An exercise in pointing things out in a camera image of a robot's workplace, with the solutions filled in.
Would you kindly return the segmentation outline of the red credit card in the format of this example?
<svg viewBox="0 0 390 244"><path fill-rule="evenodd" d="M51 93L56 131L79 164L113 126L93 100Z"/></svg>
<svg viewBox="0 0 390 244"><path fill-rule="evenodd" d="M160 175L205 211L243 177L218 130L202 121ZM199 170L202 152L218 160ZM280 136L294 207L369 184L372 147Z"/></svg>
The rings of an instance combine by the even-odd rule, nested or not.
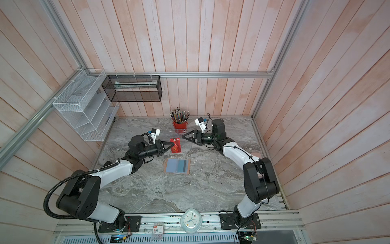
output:
<svg viewBox="0 0 390 244"><path fill-rule="evenodd" d="M179 138L171 138L170 142L174 143L174 146L171 148L171 153L181 153L181 143Z"/></svg>

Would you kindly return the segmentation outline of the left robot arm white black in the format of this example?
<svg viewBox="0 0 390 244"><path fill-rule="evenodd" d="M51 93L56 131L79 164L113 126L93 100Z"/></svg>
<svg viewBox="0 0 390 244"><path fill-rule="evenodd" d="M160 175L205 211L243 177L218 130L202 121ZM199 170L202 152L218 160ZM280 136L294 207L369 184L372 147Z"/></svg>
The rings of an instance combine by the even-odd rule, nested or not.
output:
<svg viewBox="0 0 390 244"><path fill-rule="evenodd" d="M175 144L169 141L155 140L153 144L145 141L143 135L134 136L129 142L125 155L114 163L108 161L102 168L90 171L77 170L70 177L57 183L44 199L44 210L55 219L79 219L93 223L104 222L122 229L126 217L123 210L100 203L99 192L105 185L136 173L140 167L169 151ZM58 215L48 206L51 194L64 186L56 207L65 212Z"/></svg>

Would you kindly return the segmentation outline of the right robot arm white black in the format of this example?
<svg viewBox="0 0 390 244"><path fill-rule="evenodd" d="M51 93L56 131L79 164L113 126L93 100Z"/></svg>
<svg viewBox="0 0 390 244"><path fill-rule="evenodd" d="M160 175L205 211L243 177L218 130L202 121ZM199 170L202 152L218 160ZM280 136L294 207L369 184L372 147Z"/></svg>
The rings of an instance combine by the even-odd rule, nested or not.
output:
<svg viewBox="0 0 390 244"><path fill-rule="evenodd" d="M223 120L213 120L210 133L206 132L202 118L197 119L196 124L201 129L183 134L182 138L220 153L243 170L245 196L235 206L232 217L236 222L249 219L264 201L270 200L280 191L272 162L268 158L261 159L250 154L229 138Z"/></svg>

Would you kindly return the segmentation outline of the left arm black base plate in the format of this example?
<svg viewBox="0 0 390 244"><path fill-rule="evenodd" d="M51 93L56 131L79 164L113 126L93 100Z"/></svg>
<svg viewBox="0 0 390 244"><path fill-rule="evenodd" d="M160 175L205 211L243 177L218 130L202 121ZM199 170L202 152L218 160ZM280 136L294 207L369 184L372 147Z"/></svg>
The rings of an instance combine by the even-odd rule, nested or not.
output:
<svg viewBox="0 0 390 244"><path fill-rule="evenodd" d="M102 222L98 232L138 232L141 225L142 216L119 216L114 223Z"/></svg>

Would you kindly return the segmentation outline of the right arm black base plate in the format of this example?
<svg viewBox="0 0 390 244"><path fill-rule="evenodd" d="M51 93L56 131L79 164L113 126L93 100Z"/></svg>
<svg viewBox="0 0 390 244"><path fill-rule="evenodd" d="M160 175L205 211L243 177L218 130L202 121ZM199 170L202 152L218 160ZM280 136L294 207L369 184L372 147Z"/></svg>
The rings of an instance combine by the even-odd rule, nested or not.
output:
<svg viewBox="0 0 390 244"><path fill-rule="evenodd" d="M237 212L228 213L222 211L218 213L222 230L238 229L261 229L259 215L252 213L249 217L242 218Z"/></svg>

